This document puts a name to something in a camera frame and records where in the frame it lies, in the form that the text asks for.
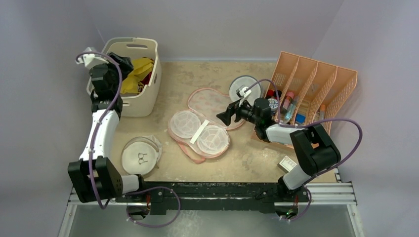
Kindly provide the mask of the floral bra laundry bag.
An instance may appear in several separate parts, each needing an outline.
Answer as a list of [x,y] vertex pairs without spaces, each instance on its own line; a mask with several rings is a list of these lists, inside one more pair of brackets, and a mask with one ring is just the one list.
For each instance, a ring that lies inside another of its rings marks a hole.
[[175,113],[168,121],[168,132],[193,163],[222,155],[230,146],[228,131],[239,128],[244,121],[231,120],[225,125],[217,114],[231,103],[228,95],[212,88],[197,89],[187,100],[188,109]]

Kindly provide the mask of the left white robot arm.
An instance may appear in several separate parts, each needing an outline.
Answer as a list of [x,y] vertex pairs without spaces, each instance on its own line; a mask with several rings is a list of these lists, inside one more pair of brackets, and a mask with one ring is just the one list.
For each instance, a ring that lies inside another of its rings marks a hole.
[[82,203],[96,201],[105,209],[113,198],[128,193],[135,202],[147,197],[147,188],[138,175],[122,176],[109,159],[111,143],[121,120],[123,80],[133,70],[128,57],[101,53],[87,48],[76,63],[89,70],[92,125],[78,161],[69,163],[68,174]]

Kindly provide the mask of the yellow bra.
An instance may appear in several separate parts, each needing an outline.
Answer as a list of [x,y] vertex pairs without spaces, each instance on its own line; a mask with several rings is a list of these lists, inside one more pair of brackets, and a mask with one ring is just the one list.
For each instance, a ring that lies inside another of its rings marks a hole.
[[128,96],[129,94],[138,93],[138,82],[153,71],[154,60],[150,58],[140,58],[133,60],[134,70],[123,80],[121,94]]

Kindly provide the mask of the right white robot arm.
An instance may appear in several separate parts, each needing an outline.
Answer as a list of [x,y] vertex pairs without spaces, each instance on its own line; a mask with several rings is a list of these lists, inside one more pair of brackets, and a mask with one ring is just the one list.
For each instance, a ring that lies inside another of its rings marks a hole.
[[341,155],[322,125],[305,128],[287,127],[272,119],[269,101],[257,98],[253,105],[248,101],[235,101],[224,112],[216,115],[225,125],[244,119],[254,124],[257,137],[265,142],[291,142],[298,164],[290,172],[279,178],[277,194],[280,199],[289,201],[296,196],[297,189],[315,177],[319,172],[341,161]]

